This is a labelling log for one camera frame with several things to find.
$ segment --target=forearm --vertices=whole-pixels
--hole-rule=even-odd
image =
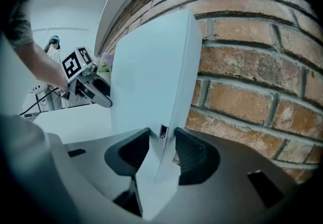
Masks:
[[[19,58],[37,80],[67,90],[67,80],[59,63],[52,60],[39,45],[30,43],[15,49]]]

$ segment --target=white table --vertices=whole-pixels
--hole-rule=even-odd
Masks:
[[[44,132],[57,134],[64,144],[112,135],[110,109],[98,104],[44,112],[34,124]]]

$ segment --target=black and white label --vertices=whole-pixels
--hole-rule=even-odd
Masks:
[[[68,79],[73,77],[82,69],[75,52],[72,52],[68,57],[66,57],[64,61],[62,61],[62,65]]]
[[[87,53],[85,47],[78,48],[80,54],[82,55],[84,61],[86,62],[87,65],[89,65],[92,62],[92,59],[90,55]]]
[[[167,134],[167,129],[168,129],[167,126],[161,125],[161,127],[160,127],[160,134],[159,134],[159,139],[160,140],[165,140],[166,134]]]

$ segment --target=blue headband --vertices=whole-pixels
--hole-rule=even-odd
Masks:
[[[55,39],[55,40],[57,40],[58,42],[60,42],[60,38],[59,38],[59,37],[52,36],[52,37],[50,38],[50,40],[51,40],[51,39]]]

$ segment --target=gray t-shirt sleeve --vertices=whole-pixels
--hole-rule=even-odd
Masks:
[[[9,18],[5,35],[13,48],[34,41],[31,30],[31,8],[34,0],[18,0]]]

